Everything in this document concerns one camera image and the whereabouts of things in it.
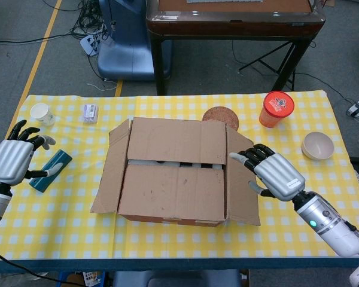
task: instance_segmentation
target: table leg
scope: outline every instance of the table leg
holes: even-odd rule
[[[278,79],[276,80],[273,91],[280,91],[286,85],[287,80],[295,70],[296,66],[298,65],[300,59],[303,57],[305,51],[309,47],[311,43],[311,39],[309,40],[300,40],[294,42],[294,50],[291,53],[290,57],[288,58],[286,64],[283,66],[282,71],[279,74]]]
[[[165,93],[165,79],[163,77],[163,58],[161,39],[150,38],[151,42],[151,56],[153,58],[154,77],[156,79],[156,89],[158,96],[164,96]]]

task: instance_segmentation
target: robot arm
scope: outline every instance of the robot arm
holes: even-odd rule
[[[11,187],[23,181],[24,178],[40,178],[52,176],[63,166],[62,163],[54,165],[48,170],[29,171],[29,163],[35,150],[39,147],[49,149],[49,145],[56,142],[49,136],[28,137],[40,129],[29,127],[19,135],[26,120],[19,121],[12,129],[8,139],[0,143],[0,220],[12,198]]]
[[[282,155],[265,145],[254,145],[230,157],[254,172],[267,189],[249,182],[261,196],[292,201],[299,216],[339,255],[359,255],[359,230],[345,221],[323,197],[305,192],[305,179]],[[359,286],[359,268],[350,277],[353,287]]]

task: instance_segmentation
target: cup lid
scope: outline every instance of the cup lid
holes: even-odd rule
[[[294,111],[294,101],[283,91],[272,91],[264,98],[263,107],[271,116],[285,118]]]

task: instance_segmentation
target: white paper cup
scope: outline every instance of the white paper cup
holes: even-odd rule
[[[37,103],[31,108],[31,117],[40,121],[45,126],[54,124],[55,117],[46,103]]]

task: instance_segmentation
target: open cardboard box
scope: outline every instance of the open cardboard box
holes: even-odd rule
[[[220,121],[126,120],[109,133],[91,212],[134,221],[260,225],[258,198],[248,186],[255,176],[228,156],[249,147],[249,139]]]

